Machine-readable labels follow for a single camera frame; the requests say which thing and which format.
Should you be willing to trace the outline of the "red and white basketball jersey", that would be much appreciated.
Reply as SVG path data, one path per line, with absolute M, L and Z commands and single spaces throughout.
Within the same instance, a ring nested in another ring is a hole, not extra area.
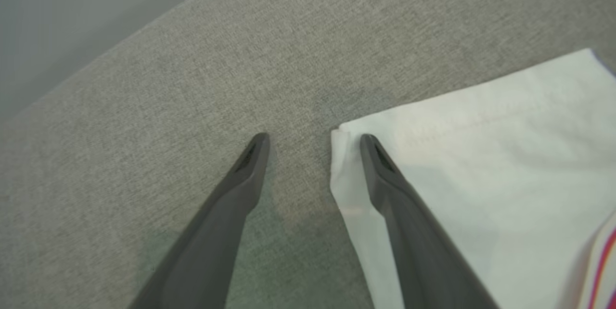
M 330 188 L 375 309 L 403 309 L 373 134 L 502 309 L 616 309 L 616 70 L 589 50 L 342 123 Z

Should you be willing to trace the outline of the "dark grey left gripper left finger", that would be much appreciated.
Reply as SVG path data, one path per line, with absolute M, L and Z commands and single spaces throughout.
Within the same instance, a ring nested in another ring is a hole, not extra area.
M 260 200 L 269 154 L 270 136 L 255 134 L 129 309 L 225 309 L 244 224 Z

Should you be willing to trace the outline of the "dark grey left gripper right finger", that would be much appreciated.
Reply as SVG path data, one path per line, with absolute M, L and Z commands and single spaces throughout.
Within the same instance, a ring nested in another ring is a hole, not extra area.
M 360 153 L 372 206 L 384 217 L 404 309 L 499 309 L 378 138 Z

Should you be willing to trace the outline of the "grey fabric padded platform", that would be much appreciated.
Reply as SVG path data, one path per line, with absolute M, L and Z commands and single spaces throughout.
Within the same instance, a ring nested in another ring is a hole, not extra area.
M 186 0 L 0 126 L 0 309 L 129 309 L 259 132 L 228 309 L 373 309 L 332 131 L 581 50 L 616 0 Z

